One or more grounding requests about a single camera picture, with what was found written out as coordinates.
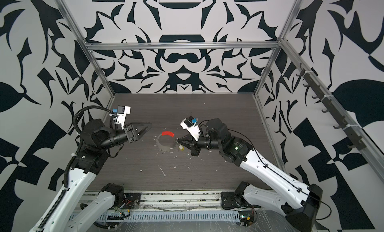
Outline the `red handled wire keyring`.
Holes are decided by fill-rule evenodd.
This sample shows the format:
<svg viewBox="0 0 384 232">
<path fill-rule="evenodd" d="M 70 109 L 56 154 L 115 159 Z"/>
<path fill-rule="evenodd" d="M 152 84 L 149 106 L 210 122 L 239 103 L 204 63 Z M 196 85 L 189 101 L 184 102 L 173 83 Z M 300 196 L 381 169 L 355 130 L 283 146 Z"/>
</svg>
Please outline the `red handled wire keyring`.
<svg viewBox="0 0 384 232">
<path fill-rule="evenodd" d="M 162 154 L 173 153 L 178 148 L 175 134 L 169 131 L 161 132 L 158 136 L 154 136 L 153 140 L 155 147 Z"/>
</svg>

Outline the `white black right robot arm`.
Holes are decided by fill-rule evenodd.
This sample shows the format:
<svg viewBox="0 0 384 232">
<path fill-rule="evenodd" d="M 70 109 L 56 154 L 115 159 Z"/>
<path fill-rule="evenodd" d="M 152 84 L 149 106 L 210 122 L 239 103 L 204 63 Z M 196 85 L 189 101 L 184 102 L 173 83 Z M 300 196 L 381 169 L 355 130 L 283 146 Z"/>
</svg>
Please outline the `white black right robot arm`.
<svg viewBox="0 0 384 232">
<path fill-rule="evenodd" d="M 236 190 L 240 199 L 249 206 L 279 213 L 300 232 L 313 230 L 323 204 L 323 190 L 318 185 L 307 185 L 286 174 L 265 159 L 244 135 L 233 136 L 232 130 L 220 119 L 208 120 L 205 133 L 193 117 L 183 119 L 180 125 L 188 134 L 178 139 L 178 144 L 188 148 L 192 156 L 199 156 L 202 149 L 216 150 L 227 162 L 251 173 L 271 188 L 263 190 L 242 182 Z"/>
</svg>

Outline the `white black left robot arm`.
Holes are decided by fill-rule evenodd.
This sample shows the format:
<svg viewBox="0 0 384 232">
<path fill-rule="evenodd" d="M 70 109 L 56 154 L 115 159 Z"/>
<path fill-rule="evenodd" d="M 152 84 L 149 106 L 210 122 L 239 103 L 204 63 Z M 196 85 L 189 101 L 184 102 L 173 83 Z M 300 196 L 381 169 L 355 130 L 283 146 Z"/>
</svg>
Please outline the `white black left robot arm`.
<svg viewBox="0 0 384 232">
<path fill-rule="evenodd" d="M 99 109 L 110 116 L 110 125 L 105 126 L 101 119 L 91 120 L 79 128 L 79 117 L 86 111 Z M 124 188 L 116 184 L 104 186 L 96 199 L 87 205 L 77 216 L 72 214 L 84 192 L 95 180 L 108 159 L 114 158 L 111 149 L 122 148 L 125 143 L 139 141 L 151 128 L 151 123 L 125 124 L 129 106 L 117 109 L 90 105 L 73 115 L 73 127 L 80 136 L 80 143 L 64 172 L 64 184 L 43 214 L 31 228 L 32 232 L 86 232 L 96 220 L 110 208 L 120 208 L 125 199 Z"/>
</svg>

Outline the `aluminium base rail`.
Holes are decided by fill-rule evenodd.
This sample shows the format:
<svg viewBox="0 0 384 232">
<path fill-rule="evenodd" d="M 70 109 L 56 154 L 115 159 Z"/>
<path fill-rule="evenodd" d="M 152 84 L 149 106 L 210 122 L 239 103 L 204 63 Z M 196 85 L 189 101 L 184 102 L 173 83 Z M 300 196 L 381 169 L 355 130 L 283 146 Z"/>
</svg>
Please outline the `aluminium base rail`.
<svg viewBox="0 0 384 232">
<path fill-rule="evenodd" d="M 284 190 L 285 195 L 272 190 L 262 190 L 248 186 L 240 196 L 247 203 L 263 208 L 280 209 L 281 205 L 288 203 L 292 208 L 302 207 L 302 201 L 308 196 L 296 189 Z M 148 206 L 156 210 L 187 210 L 191 208 L 221 208 L 222 191 L 125 191 L 123 198 L 116 205 L 122 210 L 131 210 L 139 206 Z"/>
</svg>

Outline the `black wall hook rack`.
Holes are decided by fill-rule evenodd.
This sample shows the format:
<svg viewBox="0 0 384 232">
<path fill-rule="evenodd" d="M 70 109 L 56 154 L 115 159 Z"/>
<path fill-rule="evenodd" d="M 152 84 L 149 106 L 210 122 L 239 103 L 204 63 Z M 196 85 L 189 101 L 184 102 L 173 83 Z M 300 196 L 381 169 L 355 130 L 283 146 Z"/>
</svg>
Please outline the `black wall hook rack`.
<svg viewBox="0 0 384 232">
<path fill-rule="evenodd" d="M 358 125 L 348 118 L 347 112 L 342 108 L 336 97 L 331 95 L 329 90 L 318 79 L 313 71 L 307 71 L 301 68 L 301 72 L 297 76 L 302 77 L 306 84 L 304 87 L 309 87 L 315 93 L 313 99 L 321 102 L 325 109 L 322 113 L 329 113 L 336 121 L 337 125 L 333 126 L 335 130 L 342 130 L 351 141 L 352 145 L 348 145 L 350 149 L 362 151 L 367 147 L 363 141 L 362 133 L 358 131 Z"/>
</svg>

